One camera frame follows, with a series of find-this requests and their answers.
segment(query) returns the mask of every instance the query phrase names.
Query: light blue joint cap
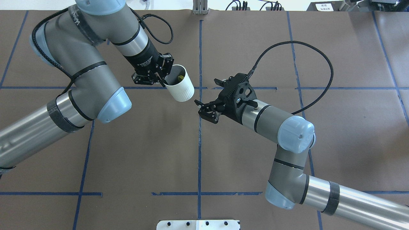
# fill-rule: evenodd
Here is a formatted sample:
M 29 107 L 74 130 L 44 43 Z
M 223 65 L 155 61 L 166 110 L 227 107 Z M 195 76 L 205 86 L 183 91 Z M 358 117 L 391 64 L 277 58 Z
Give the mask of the light blue joint cap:
M 283 208 L 283 209 L 293 209 L 295 203 L 283 196 L 279 191 L 273 187 L 270 182 L 267 182 L 267 188 L 265 189 L 265 199 L 271 204 Z
M 287 118 L 280 126 L 277 140 L 285 150 L 302 153 L 314 138 L 314 125 L 300 116 Z
M 36 33 L 36 40 L 37 40 L 37 44 L 40 46 L 40 48 L 43 50 L 43 52 L 49 57 L 51 58 L 51 60 L 55 61 L 57 63 L 57 61 L 52 57 L 50 50 L 48 49 L 47 46 L 47 42 L 45 41 L 45 24 L 43 24 Z M 30 45 L 31 48 L 33 49 L 34 53 L 39 56 L 41 58 L 42 61 L 44 61 L 45 63 L 47 63 L 49 66 L 53 66 L 50 62 L 48 62 L 41 54 L 40 52 L 36 49 L 36 47 L 34 46 L 34 42 L 33 39 L 31 37 L 29 37 L 29 41 L 30 41 Z
M 103 106 L 98 114 L 97 119 L 106 124 L 115 118 L 126 113 L 132 107 L 132 103 L 129 100 L 123 87 L 119 88 L 108 102 Z
M 120 11 L 125 0 L 75 0 L 78 8 L 91 15 L 108 15 Z

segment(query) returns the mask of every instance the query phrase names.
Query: blue tape line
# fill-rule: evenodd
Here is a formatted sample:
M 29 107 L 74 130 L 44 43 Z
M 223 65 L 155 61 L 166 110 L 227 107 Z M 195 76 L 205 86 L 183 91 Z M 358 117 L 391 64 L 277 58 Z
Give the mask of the blue tape line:
M 78 196 L 79 192 L 0 192 L 0 196 Z M 83 196 L 101 196 L 102 192 L 84 192 Z
M 152 196 L 197 196 L 198 192 L 160 192 L 152 193 Z
M 0 89 L 2 88 L 4 79 L 6 78 L 7 70 L 9 69 L 11 58 L 13 57 L 14 51 L 16 50 L 17 42 L 18 42 L 18 39 L 20 38 L 21 31 L 23 30 L 24 23 L 27 19 L 27 15 L 28 15 L 28 10 L 26 11 L 26 14 L 24 15 L 24 19 L 23 19 L 23 22 L 21 23 L 20 30 L 18 31 L 16 41 L 14 42 L 13 49 L 11 50 L 9 60 L 7 61 L 6 68 L 4 69 L 3 77 L 1 78 L 1 81 L 0 81 Z
M 290 22 L 290 13 L 287 11 L 287 22 L 288 22 L 288 31 L 290 32 L 290 40 L 293 41 L 292 39 L 292 31 L 291 31 L 291 22 Z M 303 98 L 302 98 L 302 93 L 301 93 L 301 84 L 300 84 L 300 77 L 298 75 L 298 69 L 297 69 L 297 65 L 295 63 L 295 49 L 294 49 L 294 44 L 291 43 L 291 50 L 292 50 L 292 59 L 294 61 L 294 71 L 295 71 L 295 75 L 297 76 L 297 89 L 298 89 L 298 96 L 300 98 L 300 105 L 301 105 L 301 109 L 304 108 L 304 104 L 303 104 Z M 303 118 L 305 119 L 305 113 L 304 111 L 301 112 Z
M 3 86 L 3 89 L 65 89 L 65 86 Z M 145 87 L 145 86 L 124 86 L 127 90 L 165 90 L 163 87 Z
M 263 192 L 201 192 L 202 196 L 258 196 Z M 198 192 L 152 192 L 152 196 L 197 196 Z
M 317 216 L 318 216 L 318 226 L 319 226 L 319 230 L 323 230 L 322 229 L 322 220 L 321 220 L 321 212 L 317 211 Z
M 85 156 L 85 163 L 84 163 L 84 170 L 82 171 L 82 179 L 81 179 L 81 185 L 79 188 L 79 194 L 78 194 L 78 201 L 77 201 L 77 208 L 75 210 L 75 217 L 74 217 L 74 224 L 72 227 L 72 230 L 76 229 L 76 224 L 78 221 L 78 214 L 79 214 L 79 208 L 81 206 L 81 197 L 83 195 L 83 189 L 84 189 L 84 182 L 85 182 L 85 174 L 87 173 L 87 165 L 88 165 L 88 158 L 90 156 L 90 149 L 91 149 L 91 139 L 92 135 L 94 133 L 94 124 L 95 120 L 92 121 L 92 126 L 91 126 L 91 132 L 90 132 L 90 138 L 88 140 L 88 148 L 87 148 L 87 155 Z
M 378 38 L 379 38 L 379 41 L 381 43 L 382 51 L 383 51 L 383 53 L 385 55 L 386 63 L 388 64 L 389 72 L 391 73 L 391 76 L 392 76 L 392 80 L 393 80 L 393 84 L 394 84 L 395 89 L 396 89 L 396 93 L 398 94 L 400 106 L 402 107 L 403 114 L 405 115 L 406 123 L 409 126 L 408 114 L 406 112 L 405 105 L 403 104 L 402 96 L 400 95 L 400 92 L 399 92 L 399 89 L 398 89 L 398 84 L 396 83 L 395 75 L 393 74 L 393 71 L 392 71 L 391 63 L 389 62 L 388 55 L 386 54 L 385 46 L 383 44 L 382 37 L 381 37 L 381 34 L 379 32 L 378 23 L 376 22 L 375 12 L 372 12 L 372 17 L 373 17 L 373 23 L 375 24 L 376 33 L 378 34 Z
M 223 87 L 214 87 L 212 90 L 222 90 Z M 253 87 L 255 90 L 277 90 L 277 87 Z
M 301 87 L 302 90 L 323 90 L 325 87 Z M 395 87 L 330 87 L 330 90 L 396 90 Z M 398 88 L 409 90 L 409 87 Z
M 202 101 L 202 22 L 199 21 L 199 97 Z M 198 220 L 202 218 L 202 118 L 199 117 Z
M 409 191 L 363 191 L 368 194 L 409 194 Z
M 290 32 L 290 40 L 293 41 L 292 39 L 292 31 L 291 31 L 291 21 L 290 21 L 290 13 L 287 11 L 287 21 L 288 21 L 288 31 Z M 297 65 L 295 62 L 295 49 L 294 49 L 294 44 L 291 44 L 291 50 L 292 50 L 292 58 L 294 61 L 294 70 L 295 70 L 295 75 L 297 76 L 297 86 L 298 86 L 298 96 L 300 98 L 300 105 L 301 105 L 301 109 L 304 108 L 304 104 L 303 104 L 303 98 L 302 98 L 302 92 L 301 92 L 301 84 L 300 84 L 300 77 L 298 74 L 298 69 L 297 69 Z M 301 112 L 303 118 L 305 119 L 306 115 L 304 113 L 304 111 Z M 312 163 L 312 155 L 311 155 L 311 150 L 308 150 L 308 155 L 310 157 L 310 167 L 311 167 L 311 175 L 314 176 L 314 165 Z M 317 211 L 317 215 L 318 215 L 318 224 L 319 224 L 319 229 L 322 230 L 322 221 L 321 221 L 321 213 L 319 211 Z
M 258 196 L 263 192 L 202 192 L 204 196 Z
M 65 86 L 3 86 L 3 89 L 65 89 Z

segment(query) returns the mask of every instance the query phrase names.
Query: white plastic cup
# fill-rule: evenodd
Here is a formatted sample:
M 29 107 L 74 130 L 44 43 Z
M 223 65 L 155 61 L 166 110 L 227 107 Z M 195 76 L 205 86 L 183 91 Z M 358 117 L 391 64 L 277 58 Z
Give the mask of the white plastic cup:
M 178 81 L 178 76 L 182 75 L 183 79 L 181 82 Z M 169 85 L 166 88 L 171 93 L 172 97 L 179 102 L 184 102 L 193 97 L 195 88 L 193 87 L 192 81 L 187 74 L 186 68 L 182 65 L 173 65 L 172 70 L 168 76 L 166 76 L 166 81 Z

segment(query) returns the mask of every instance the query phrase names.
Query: black velcro strap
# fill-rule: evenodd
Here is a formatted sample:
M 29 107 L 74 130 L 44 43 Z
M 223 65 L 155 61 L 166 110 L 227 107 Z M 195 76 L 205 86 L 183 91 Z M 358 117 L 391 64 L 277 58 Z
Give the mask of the black velcro strap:
M 295 164 L 291 164 L 291 163 L 288 163 L 288 162 L 286 162 L 286 161 L 279 160 L 279 159 L 277 159 L 277 158 L 274 158 L 274 161 L 277 162 L 277 163 L 283 164 L 283 165 L 287 165 L 287 166 L 296 168 L 296 169 L 304 170 L 304 167 L 302 167 L 302 166 L 295 165 Z
M 50 118 L 54 121 L 54 123 L 63 131 L 67 133 L 73 133 L 77 130 L 80 130 L 82 127 L 75 126 L 72 124 L 67 118 L 65 118 L 62 114 L 60 109 L 57 106 L 56 100 L 52 100 L 47 103 L 47 111 Z
M 339 184 L 330 181 L 330 197 L 327 206 L 322 213 L 332 216 L 338 208 L 339 204 Z
M 307 192 L 308 192 L 308 185 L 310 184 L 310 176 L 309 175 L 306 175 L 306 176 L 307 176 L 306 186 L 304 187 L 304 193 L 303 193 L 303 197 L 301 198 L 300 205 L 302 205 L 304 203 L 304 200 L 306 199 Z
M 91 45 L 97 46 L 104 42 L 104 40 L 91 29 L 90 25 L 88 25 L 85 17 L 82 15 L 81 10 L 76 4 L 68 7 L 68 11 L 74 24 L 77 26 L 79 31 L 81 31 L 84 37 L 91 42 Z
M 78 105 L 75 103 L 74 98 L 72 97 L 72 91 L 68 91 L 68 97 L 71 101 L 72 106 L 74 106 L 75 110 L 77 110 L 77 112 L 85 119 L 92 121 L 91 118 L 89 118 L 87 115 L 85 115 L 84 112 L 81 111 L 81 109 L 78 107 Z
M 271 105 L 266 105 L 264 106 L 260 112 L 257 114 L 256 120 L 254 121 L 254 131 L 257 132 L 257 123 L 258 120 L 260 119 L 261 114 L 264 112 L 265 109 L 267 109 L 268 107 L 270 107 Z
M 136 36 L 138 36 L 139 30 L 141 30 L 141 26 L 138 26 L 138 30 L 137 30 L 136 33 L 132 36 L 132 38 L 130 38 L 130 39 L 124 41 L 124 42 L 121 42 L 121 43 L 111 42 L 111 43 L 112 43 L 113 45 L 126 45 L 126 44 L 130 43 L 131 41 L 133 41 L 133 40 L 136 38 Z
M 92 70 L 92 69 L 95 69 L 95 68 L 97 68 L 98 66 L 101 66 L 101 65 L 106 65 L 106 62 L 100 61 L 100 62 L 94 63 L 94 64 L 92 64 L 92 65 L 89 65 L 89 66 L 87 66 L 87 67 L 81 69 L 80 71 L 76 72 L 76 73 L 72 76 L 72 80 L 74 81 L 75 79 L 77 79 L 77 77 L 79 77 L 79 76 L 85 74 L 86 72 L 88 72 L 88 71 L 90 71 L 90 70 Z

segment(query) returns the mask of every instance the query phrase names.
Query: label sticker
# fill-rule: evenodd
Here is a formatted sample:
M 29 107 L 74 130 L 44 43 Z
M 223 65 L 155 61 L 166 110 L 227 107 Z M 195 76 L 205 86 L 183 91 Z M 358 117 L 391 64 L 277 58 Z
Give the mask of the label sticker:
M 319 3 L 315 4 L 315 7 L 318 11 L 334 11 L 331 3 Z

